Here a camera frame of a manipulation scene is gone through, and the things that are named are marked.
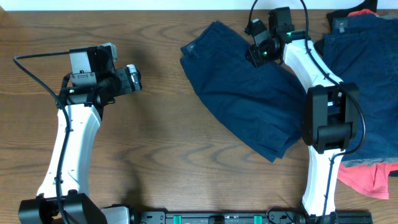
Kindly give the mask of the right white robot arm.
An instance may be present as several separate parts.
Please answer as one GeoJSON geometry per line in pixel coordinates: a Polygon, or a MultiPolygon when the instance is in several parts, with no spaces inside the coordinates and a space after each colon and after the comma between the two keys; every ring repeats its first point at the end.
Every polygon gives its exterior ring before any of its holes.
{"type": "Polygon", "coordinates": [[[303,212],[296,223],[338,223],[335,187],[341,160],[354,139],[362,112],[358,87],[345,83],[324,63],[308,30],[297,30],[289,7],[268,13],[268,25],[250,19],[245,33],[254,39],[246,58],[255,67],[280,60],[290,67],[306,91],[301,119],[302,139],[308,146],[309,167],[303,212]]]}

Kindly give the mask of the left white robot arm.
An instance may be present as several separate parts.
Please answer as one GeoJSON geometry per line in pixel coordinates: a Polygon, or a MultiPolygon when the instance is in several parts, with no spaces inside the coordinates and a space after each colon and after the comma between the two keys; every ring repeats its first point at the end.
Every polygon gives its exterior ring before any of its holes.
{"type": "Polygon", "coordinates": [[[98,208],[89,198],[91,155],[102,120],[102,106],[69,101],[58,112],[58,132],[49,169],[35,199],[23,200],[21,223],[131,223],[125,205],[98,208]]]}

